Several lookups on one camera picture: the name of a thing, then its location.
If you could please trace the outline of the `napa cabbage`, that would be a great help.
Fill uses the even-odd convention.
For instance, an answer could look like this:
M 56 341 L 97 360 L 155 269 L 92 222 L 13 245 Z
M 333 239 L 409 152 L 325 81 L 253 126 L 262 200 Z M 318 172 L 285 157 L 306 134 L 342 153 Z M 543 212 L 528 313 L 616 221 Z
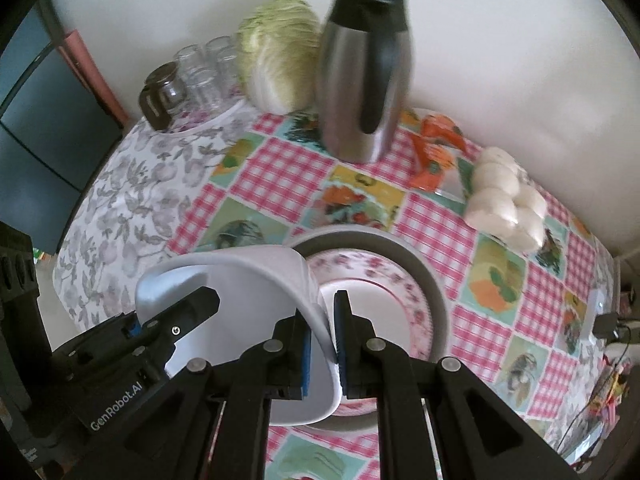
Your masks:
M 314 102 L 320 22 L 304 0 L 270 0 L 236 33 L 241 88 L 263 112 L 287 115 Z

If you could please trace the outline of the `colourful checkered tablecloth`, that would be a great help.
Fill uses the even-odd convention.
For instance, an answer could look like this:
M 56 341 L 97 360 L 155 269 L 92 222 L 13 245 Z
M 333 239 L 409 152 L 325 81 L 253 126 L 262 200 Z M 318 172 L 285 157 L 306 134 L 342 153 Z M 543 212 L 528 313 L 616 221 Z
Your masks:
M 382 160 L 351 165 L 326 152 L 316 114 L 262 115 L 214 167 L 170 250 L 277 244 L 336 224 L 398 235 L 446 290 L 454 354 L 552 448 L 577 450 L 604 429 L 603 347 L 582 326 L 590 289 L 605 289 L 614 308 L 616 263 L 553 196 L 544 246 L 523 255 L 470 228 L 462 198 L 412 188 L 420 127 L 418 114 L 403 114 Z

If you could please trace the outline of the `pink floral plate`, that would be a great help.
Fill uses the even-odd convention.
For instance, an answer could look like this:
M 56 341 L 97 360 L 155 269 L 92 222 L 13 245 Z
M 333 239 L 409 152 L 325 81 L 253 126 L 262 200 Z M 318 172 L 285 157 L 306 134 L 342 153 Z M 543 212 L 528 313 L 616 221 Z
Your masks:
M 375 333 L 427 359 L 433 341 L 431 311 L 416 280 L 399 264 L 363 249 L 329 249 L 307 258 L 329 319 L 334 296 L 347 292 L 352 313 L 371 321 Z

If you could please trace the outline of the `dark blue refrigerator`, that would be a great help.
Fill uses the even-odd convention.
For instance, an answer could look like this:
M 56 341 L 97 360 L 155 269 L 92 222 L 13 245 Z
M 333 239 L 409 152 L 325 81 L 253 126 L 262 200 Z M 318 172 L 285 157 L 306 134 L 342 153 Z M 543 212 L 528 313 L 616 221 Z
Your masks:
M 63 38 L 52 0 L 38 0 L 1 55 L 1 220 L 49 254 L 122 140 Z

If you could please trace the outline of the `white round tray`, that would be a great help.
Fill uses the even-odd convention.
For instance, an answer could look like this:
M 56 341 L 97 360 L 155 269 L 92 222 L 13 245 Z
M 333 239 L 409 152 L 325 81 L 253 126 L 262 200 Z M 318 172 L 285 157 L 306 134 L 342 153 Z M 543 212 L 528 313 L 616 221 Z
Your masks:
M 169 127 L 162 130 L 162 133 L 185 132 L 201 126 L 212 126 L 223 122 L 231 117 L 246 104 L 246 99 L 238 99 L 232 102 L 219 113 L 208 112 L 207 110 L 183 110 L 176 117 L 172 118 Z

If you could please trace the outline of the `white power strip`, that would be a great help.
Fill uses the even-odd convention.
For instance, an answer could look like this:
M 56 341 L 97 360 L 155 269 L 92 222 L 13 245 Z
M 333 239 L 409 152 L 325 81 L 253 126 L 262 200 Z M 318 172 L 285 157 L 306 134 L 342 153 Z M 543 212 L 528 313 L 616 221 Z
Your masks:
M 585 316 L 584 326 L 582 326 L 582 336 L 585 339 L 595 342 L 597 338 L 592 334 L 592 326 L 594 318 L 598 314 L 614 312 L 611 310 L 608 296 L 606 296 L 606 290 L 602 287 L 595 287 L 590 289 L 588 301 L 587 301 L 587 313 Z

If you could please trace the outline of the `clear drinking glass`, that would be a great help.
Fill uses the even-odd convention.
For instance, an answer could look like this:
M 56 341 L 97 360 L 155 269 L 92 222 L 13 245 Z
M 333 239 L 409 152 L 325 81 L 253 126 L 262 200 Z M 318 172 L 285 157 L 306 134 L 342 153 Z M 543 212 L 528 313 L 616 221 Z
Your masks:
M 221 103 L 220 90 L 215 73 L 207 67 L 192 70 L 189 74 L 191 93 L 203 110 L 218 110 Z
M 218 54 L 228 48 L 234 47 L 234 39 L 231 36 L 219 36 L 206 42 L 204 52 L 210 66 L 217 65 Z
M 217 54 L 217 66 L 220 71 L 224 90 L 229 96 L 235 96 L 240 92 L 240 81 L 238 72 L 238 55 L 235 47 L 225 47 Z
M 178 73 L 184 81 L 189 80 L 206 66 L 198 44 L 190 44 L 190 46 L 181 48 L 175 53 L 174 61 L 178 66 Z

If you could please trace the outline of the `stainless steel thermos jug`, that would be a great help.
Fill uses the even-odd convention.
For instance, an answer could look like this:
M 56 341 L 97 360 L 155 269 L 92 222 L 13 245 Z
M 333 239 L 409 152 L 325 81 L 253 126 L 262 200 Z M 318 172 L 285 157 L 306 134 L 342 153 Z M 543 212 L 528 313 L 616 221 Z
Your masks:
M 321 141 L 332 156 L 370 164 L 386 155 L 411 69 L 405 0 L 334 0 L 316 78 Z

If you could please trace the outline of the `white square plate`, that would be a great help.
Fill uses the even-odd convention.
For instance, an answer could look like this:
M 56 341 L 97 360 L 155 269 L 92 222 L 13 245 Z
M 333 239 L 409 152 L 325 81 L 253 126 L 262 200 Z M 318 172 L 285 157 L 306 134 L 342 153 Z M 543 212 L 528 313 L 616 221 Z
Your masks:
M 281 318 L 300 312 L 312 333 L 308 392 L 299 401 L 275 400 L 270 424 L 313 424 L 336 411 L 342 394 L 328 311 L 316 279 L 298 252 L 255 245 L 164 261 L 138 281 L 134 304 L 139 321 L 151 321 L 202 286 L 216 290 L 218 312 L 178 340 L 165 365 L 169 376 L 177 375 L 193 358 L 213 365 L 237 359 L 270 338 Z

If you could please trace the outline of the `black power adapter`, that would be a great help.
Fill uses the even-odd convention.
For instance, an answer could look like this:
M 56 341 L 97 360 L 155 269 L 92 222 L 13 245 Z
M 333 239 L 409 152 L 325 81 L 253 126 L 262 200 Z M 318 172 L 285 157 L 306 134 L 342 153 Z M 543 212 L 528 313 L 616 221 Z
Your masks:
M 593 321 L 592 334 L 597 339 L 603 339 L 608 344 L 631 340 L 632 330 L 629 324 L 632 318 L 621 318 L 616 312 L 598 314 Z

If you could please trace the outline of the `bag of white buns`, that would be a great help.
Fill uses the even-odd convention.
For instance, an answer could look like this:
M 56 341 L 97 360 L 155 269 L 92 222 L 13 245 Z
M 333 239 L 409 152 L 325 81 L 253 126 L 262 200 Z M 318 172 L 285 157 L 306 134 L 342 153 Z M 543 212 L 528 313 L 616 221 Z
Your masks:
M 547 201 L 527 172 L 502 148 L 484 148 L 471 176 L 471 193 L 463 219 L 466 224 L 509 246 L 531 254 L 546 239 Z

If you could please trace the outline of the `pink rolled mat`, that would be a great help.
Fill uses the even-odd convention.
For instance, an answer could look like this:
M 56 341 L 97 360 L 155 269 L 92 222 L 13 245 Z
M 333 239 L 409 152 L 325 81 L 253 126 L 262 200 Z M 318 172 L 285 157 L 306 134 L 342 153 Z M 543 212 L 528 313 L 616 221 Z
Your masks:
M 76 29 L 64 36 L 62 44 L 58 47 L 58 53 L 62 55 L 79 82 L 93 95 L 102 110 L 114 119 L 119 128 L 126 127 L 129 124 L 129 115 L 96 67 L 93 57 Z

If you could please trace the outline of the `round metal tray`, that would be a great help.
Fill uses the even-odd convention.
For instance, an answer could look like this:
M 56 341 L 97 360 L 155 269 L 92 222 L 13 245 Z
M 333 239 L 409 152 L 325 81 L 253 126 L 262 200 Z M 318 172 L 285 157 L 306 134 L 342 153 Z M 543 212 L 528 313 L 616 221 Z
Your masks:
M 306 260 L 334 321 L 334 296 L 347 292 L 352 313 L 409 356 L 437 362 L 451 346 L 451 304 L 437 273 L 404 240 L 367 226 L 325 226 L 286 246 Z

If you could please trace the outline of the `orange snack packet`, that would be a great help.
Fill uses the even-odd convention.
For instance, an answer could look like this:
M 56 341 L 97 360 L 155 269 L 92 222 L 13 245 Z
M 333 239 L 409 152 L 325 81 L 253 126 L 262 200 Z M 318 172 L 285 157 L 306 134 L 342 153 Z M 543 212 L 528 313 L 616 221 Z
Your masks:
M 422 192 L 462 197 L 458 162 L 466 155 L 466 143 L 460 128 L 445 115 L 428 114 L 411 142 L 416 172 L 409 185 Z

